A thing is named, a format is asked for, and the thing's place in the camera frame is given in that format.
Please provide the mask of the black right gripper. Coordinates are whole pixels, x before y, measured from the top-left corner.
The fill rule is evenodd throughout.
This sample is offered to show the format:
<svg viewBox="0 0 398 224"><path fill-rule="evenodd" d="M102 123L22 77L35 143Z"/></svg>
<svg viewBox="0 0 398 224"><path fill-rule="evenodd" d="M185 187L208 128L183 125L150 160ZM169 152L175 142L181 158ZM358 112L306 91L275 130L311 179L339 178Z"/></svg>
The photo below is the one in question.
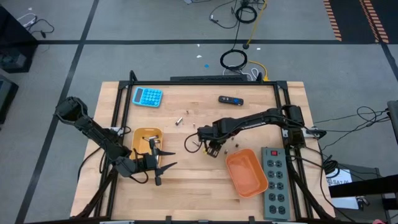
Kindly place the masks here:
<svg viewBox="0 0 398 224"><path fill-rule="evenodd" d="M216 158L222 145L226 142L223 137L226 134L221 124L213 124L212 126L204 126L198 128L198 140L199 141L214 141L216 147L207 148L207 154L211 157Z"/></svg>

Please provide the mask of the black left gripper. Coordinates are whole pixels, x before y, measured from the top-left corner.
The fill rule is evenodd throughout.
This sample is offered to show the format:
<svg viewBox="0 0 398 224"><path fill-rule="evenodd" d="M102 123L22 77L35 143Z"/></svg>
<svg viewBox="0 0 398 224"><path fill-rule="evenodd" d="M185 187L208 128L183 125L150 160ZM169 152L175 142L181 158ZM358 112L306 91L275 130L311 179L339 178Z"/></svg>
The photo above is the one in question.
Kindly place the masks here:
<svg viewBox="0 0 398 224"><path fill-rule="evenodd" d="M145 184L146 182L148 182L149 176L147 174L147 171L153 170L155 172L155 184L156 186L160 186L161 185L160 175L163 175L167 169L176 165L177 162L173 162L166 166L159 167L159 156L171 156L174 155L175 153L160 150L156 146L154 139L149 139L149 147L150 147L150 153L145 152L143 154L140 154L140 156L142 156L142 161L140 163L139 168L146 175L146 180L144 180L141 183Z"/></svg>

